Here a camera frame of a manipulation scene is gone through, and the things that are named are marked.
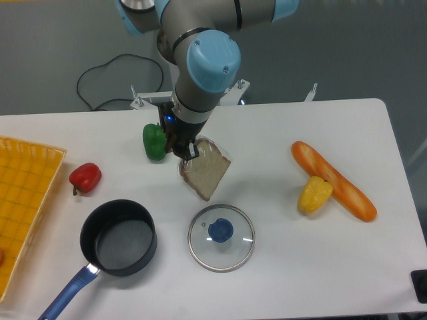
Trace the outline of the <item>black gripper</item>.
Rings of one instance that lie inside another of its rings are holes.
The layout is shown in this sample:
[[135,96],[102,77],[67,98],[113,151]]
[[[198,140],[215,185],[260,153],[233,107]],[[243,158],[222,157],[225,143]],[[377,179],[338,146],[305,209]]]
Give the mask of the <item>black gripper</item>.
[[158,106],[159,124],[165,133],[166,153],[173,153],[184,160],[192,160],[199,157],[199,151],[195,145],[197,135],[205,125],[203,123],[187,123],[181,120],[172,111],[173,103],[162,103]]

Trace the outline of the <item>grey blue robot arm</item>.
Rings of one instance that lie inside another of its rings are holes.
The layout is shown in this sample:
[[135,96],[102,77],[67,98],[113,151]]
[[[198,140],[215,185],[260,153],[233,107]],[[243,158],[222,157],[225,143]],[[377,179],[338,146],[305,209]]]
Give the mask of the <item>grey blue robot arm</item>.
[[179,70],[171,101],[159,108],[165,152],[198,157],[195,140],[233,85],[241,63],[230,33],[273,23],[296,12],[298,1],[116,1],[130,33],[163,31]]

